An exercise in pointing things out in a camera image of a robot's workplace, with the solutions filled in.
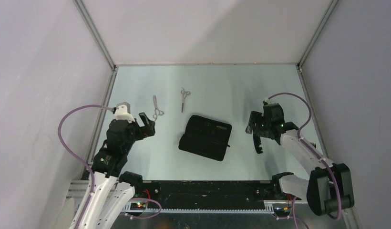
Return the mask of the black zippered tool case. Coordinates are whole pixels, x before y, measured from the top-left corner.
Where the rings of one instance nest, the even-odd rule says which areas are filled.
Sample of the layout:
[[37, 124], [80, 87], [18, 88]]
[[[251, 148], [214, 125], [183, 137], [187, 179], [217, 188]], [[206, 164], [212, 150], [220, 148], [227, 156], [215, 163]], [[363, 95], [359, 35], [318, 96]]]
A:
[[182, 151], [216, 161], [223, 161], [232, 125], [200, 115], [192, 115], [180, 138], [178, 148]]

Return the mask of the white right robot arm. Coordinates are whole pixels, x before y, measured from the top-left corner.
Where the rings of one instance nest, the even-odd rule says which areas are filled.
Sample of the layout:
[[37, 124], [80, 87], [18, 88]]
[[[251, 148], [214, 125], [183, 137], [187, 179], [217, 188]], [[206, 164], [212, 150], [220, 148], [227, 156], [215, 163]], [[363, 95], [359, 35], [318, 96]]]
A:
[[261, 139], [268, 138], [286, 149], [302, 165], [308, 179], [292, 172], [272, 176], [271, 195], [284, 199], [288, 194], [305, 200], [317, 215], [330, 215], [355, 205], [349, 167], [321, 156], [293, 122], [286, 122], [280, 104], [265, 104], [263, 111], [251, 111], [245, 129], [253, 136], [255, 150], [263, 152]]

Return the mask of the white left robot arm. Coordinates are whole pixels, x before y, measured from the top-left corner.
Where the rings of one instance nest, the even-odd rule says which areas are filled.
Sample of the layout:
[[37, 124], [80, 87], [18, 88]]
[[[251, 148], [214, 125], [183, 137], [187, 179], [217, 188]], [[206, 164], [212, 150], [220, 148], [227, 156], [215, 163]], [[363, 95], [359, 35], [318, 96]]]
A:
[[110, 228], [123, 206], [143, 195], [143, 177], [122, 172], [134, 143], [155, 135], [155, 122], [144, 112], [139, 117], [143, 126], [130, 114], [116, 115], [110, 122], [106, 139], [93, 159], [89, 184], [71, 229]]

